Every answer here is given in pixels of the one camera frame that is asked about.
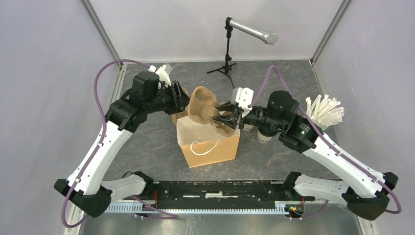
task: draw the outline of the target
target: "bag handle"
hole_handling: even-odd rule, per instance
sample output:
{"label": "bag handle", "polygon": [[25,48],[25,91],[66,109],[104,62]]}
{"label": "bag handle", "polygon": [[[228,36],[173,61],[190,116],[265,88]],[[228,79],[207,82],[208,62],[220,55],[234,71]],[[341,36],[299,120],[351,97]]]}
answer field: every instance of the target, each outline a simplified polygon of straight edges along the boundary
{"label": "bag handle", "polygon": [[205,152],[205,153],[195,153],[194,151],[193,151],[193,144],[194,143],[199,143],[198,141],[194,141],[191,145],[190,145],[190,150],[192,151],[192,153],[194,154],[194,155],[197,155],[197,156],[203,156],[203,155],[206,155],[206,154],[208,154],[208,153],[210,153],[217,145],[218,145],[218,143],[219,143],[219,140],[216,142],[216,144],[215,144],[215,146],[213,147],[213,148],[211,148],[209,151],[207,151],[207,152]]}

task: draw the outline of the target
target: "silver microphone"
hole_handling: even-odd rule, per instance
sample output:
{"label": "silver microphone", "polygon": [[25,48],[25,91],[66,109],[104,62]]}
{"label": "silver microphone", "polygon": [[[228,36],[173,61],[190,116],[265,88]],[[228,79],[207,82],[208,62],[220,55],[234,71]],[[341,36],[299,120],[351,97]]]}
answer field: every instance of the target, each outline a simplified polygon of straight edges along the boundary
{"label": "silver microphone", "polygon": [[231,17],[226,18],[226,24],[261,39],[261,41],[265,42],[265,44],[274,45],[278,39],[278,37],[273,32],[256,29],[245,23],[232,19]]}

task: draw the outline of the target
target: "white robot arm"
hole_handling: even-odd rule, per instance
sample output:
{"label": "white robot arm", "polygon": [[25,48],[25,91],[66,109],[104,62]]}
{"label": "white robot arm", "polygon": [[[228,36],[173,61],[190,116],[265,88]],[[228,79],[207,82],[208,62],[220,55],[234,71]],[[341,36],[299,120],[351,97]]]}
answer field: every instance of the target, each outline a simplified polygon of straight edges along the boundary
{"label": "white robot arm", "polygon": [[299,103],[288,92],[271,93],[267,107],[249,107],[252,97],[251,89],[235,88],[231,100],[216,107],[231,114],[213,119],[232,128],[250,130],[252,126],[257,126],[260,142],[268,142],[277,133],[281,133],[278,140],[285,146],[319,162],[342,179],[316,179],[292,172],[286,179],[286,185],[292,187],[300,196],[313,196],[347,205],[353,213],[368,220],[374,220],[386,211],[389,203],[388,192],[379,182],[394,189],[398,180],[396,175],[391,172],[383,174],[364,165],[321,131],[323,138],[335,146],[340,154],[368,171],[375,180],[337,154],[317,134],[308,120],[297,114]]}
{"label": "white robot arm", "polygon": [[[164,111],[171,115],[184,111],[188,105],[189,97],[180,84],[170,81],[170,70],[169,65],[163,65],[157,71],[152,66],[149,71],[136,75],[132,88],[111,104],[105,115],[107,129],[102,143],[99,143],[103,133],[101,129],[76,170],[67,179],[56,181],[54,188],[64,196],[73,188],[69,200],[91,217],[101,215],[112,202],[142,193],[146,185],[145,175],[132,174],[108,182],[103,182],[102,179],[120,148],[138,126],[147,120],[148,114]],[[97,145],[100,147],[78,178]]]}
{"label": "white robot arm", "polygon": [[[106,136],[82,177],[77,179],[79,170],[99,143],[102,130],[79,167],[67,180],[58,180],[55,189],[66,196],[69,188],[77,182],[69,199],[92,217],[101,215],[111,202],[141,194],[149,181],[144,174],[132,174],[109,182],[103,182],[102,179],[117,152],[137,127],[147,120],[149,113],[163,110],[173,114],[183,111],[189,103],[189,97],[184,94],[178,82],[172,82],[171,86],[165,84],[159,86],[159,76],[154,76],[153,72],[137,75],[133,88],[110,106],[106,114]],[[347,205],[353,213],[368,220],[374,220],[386,210],[388,193],[377,181],[393,189],[398,180],[396,175],[376,171],[336,146],[341,153],[375,176],[376,180],[373,180],[338,156],[310,127],[307,119],[297,115],[299,104],[287,92],[273,92],[266,108],[248,107],[252,96],[250,89],[236,88],[231,101],[216,107],[220,111],[231,111],[231,114],[213,119],[232,128],[257,126],[258,139],[262,142],[268,142],[277,133],[281,133],[278,140],[285,146],[316,160],[342,179],[316,179],[291,172],[284,182],[288,199],[299,195],[330,200]],[[330,144],[336,145],[326,134],[323,136]]]}

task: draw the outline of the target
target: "metal table surface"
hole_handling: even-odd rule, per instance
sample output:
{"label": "metal table surface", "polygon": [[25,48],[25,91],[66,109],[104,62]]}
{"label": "metal table surface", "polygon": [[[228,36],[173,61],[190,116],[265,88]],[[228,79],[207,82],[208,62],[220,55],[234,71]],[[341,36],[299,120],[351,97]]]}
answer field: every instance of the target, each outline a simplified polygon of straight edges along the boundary
{"label": "metal table surface", "polygon": [[[232,86],[227,77],[207,71],[222,66],[223,62],[171,63],[171,80],[193,92],[205,86],[215,93],[218,101],[228,101]],[[257,92],[270,65],[280,68],[289,88],[302,107],[305,99],[314,99],[320,92],[308,61],[243,61],[231,71],[236,87],[249,87]],[[122,91],[131,88],[133,77],[145,68],[128,65]],[[266,106],[272,91],[284,90],[275,73],[258,105]],[[155,180],[227,180],[227,179],[285,179],[291,171],[312,177],[337,178],[318,162],[288,149],[274,137],[269,143],[260,143],[256,128],[241,132],[236,159],[232,161],[189,168],[177,144],[176,129],[171,116],[163,112],[150,114],[132,137],[120,149],[104,180],[119,179],[126,171],[141,170]],[[333,137],[332,129],[326,131]]]}
{"label": "metal table surface", "polygon": [[[305,215],[321,205],[308,205]],[[283,215],[180,214],[178,220],[141,220],[132,214],[104,213],[88,218],[81,228],[84,235],[361,235],[357,217],[329,204],[317,217],[290,221]]]}

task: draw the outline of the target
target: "tripod stand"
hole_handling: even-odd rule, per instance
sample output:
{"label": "tripod stand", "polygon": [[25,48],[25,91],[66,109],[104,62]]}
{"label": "tripod stand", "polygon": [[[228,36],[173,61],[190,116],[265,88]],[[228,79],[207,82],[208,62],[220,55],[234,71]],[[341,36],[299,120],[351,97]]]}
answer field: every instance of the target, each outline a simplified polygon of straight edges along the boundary
{"label": "tripod stand", "polygon": [[228,39],[228,44],[226,45],[225,65],[223,65],[221,68],[218,68],[218,69],[209,71],[207,73],[209,74],[211,72],[216,72],[216,71],[222,73],[223,75],[225,75],[226,77],[229,78],[229,80],[232,83],[232,87],[235,88],[235,86],[233,85],[233,81],[232,81],[231,75],[229,74],[229,71],[232,70],[232,66],[236,65],[236,63],[229,64],[229,61],[232,60],[232,57],[229,56],[229,41],[231,39],[233,27],[229,25],[228,19],[226,20],[225,29],[227,30],[226,37]]}

